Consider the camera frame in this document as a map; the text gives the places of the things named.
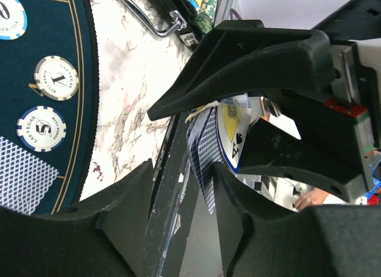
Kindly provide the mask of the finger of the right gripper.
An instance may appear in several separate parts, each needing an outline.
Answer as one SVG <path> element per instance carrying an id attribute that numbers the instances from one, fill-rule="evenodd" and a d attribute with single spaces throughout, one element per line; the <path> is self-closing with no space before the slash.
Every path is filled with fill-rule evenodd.
<path id="1" fill-rule="evenodd" d="M 263 96 L 271 89 L 320 92 L 331 83 L 333 59 L 324 32 L 257 24 L 227 20 L 213 28 L 148 117 L 158 120 L 235 95 Z"/>

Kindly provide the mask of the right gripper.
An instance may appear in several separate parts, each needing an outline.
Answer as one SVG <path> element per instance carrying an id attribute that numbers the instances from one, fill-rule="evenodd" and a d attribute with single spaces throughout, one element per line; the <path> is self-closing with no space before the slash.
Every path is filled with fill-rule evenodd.
<path id="1" fill-rule="evenodd" d="M 289 178 L 353 202 L 373 190 L 380 147 L 380 0 L 349 0 L 316 24 L 330 39 L 336 77 L 313 108 L 316 147 L 259 119 L 238 173 Z"/>

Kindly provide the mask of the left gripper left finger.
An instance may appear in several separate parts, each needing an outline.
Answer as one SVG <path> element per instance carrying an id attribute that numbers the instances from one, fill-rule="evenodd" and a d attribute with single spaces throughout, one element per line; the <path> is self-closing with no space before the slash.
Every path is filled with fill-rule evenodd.
<path id="1" fill-rule="evenodd" d="M 1 275 L 139 276 L 153 171 L 144 161 L 53 215 L 1 208 Z"/>

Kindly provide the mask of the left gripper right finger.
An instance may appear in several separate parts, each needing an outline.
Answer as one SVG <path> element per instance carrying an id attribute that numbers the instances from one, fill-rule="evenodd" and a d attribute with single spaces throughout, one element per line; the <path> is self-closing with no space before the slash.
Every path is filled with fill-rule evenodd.
<path id="1" fill-rule="evenodd" d="M 226 276 L 379 276 L 380 207 L 312 206 L 297 213 L 214 164 Z"/>

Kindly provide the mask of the blue playing card box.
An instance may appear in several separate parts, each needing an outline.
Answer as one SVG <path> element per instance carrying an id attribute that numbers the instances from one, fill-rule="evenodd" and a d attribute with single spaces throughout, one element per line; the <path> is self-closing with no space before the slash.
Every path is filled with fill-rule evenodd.
<path id="1" fill-rule="evenodd" d="M 216 109 L 217 140 L 223 157 L 233 173 L 240 166 L 243 146 L 251 121 L 251 103 L 247 94 L 225 98 L 202 105 L 190 112 L 189 122 L 208 108 Z"/>

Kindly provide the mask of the white 5 poker chip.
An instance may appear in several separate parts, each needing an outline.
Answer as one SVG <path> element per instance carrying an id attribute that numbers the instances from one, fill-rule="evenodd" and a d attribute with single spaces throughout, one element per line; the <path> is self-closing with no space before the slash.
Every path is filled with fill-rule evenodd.
<path id="1" fill-rule="evenodd" d="M 62 144 L 67 125 L 58 111 L 40 105 L 28 109 L 17 120 L 16 133 L 27 148 L 50 152 Z"/>

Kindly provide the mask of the grey 1 poker chip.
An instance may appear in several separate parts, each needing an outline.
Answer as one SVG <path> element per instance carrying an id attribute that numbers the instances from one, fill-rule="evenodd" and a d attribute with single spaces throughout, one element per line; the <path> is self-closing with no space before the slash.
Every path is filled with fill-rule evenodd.
<path id="1" fill-rule="evenodd" d="M 65 101 L 76 94 L 79 77 L 75 67 L 65 58 L 50 55 L 41 58 L 33 73 L 35 84 L 44 96 Z"/>

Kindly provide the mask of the light blue 10 poker chip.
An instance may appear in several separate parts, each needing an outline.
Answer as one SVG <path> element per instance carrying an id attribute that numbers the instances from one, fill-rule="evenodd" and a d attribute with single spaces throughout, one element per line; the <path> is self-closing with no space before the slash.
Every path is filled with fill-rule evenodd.
<path id="1" fill-rule="evenodd" d="M 12 41 L 24 35 L 27 15 L 19 0 L 1 0 L 1 40 Z"/>

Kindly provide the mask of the deck of playing cards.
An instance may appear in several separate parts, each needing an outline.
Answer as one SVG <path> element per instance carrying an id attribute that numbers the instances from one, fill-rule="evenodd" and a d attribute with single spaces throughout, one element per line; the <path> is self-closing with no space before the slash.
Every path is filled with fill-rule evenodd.
<path id="1" fill-rule="evenodd" d="M 213 163 L 224 161 L 217 139 L 217 108 L 208 108 L 197 114 L 188 127 L 186 141 L 190 167 L 211 214 L 215 209 Z"/>

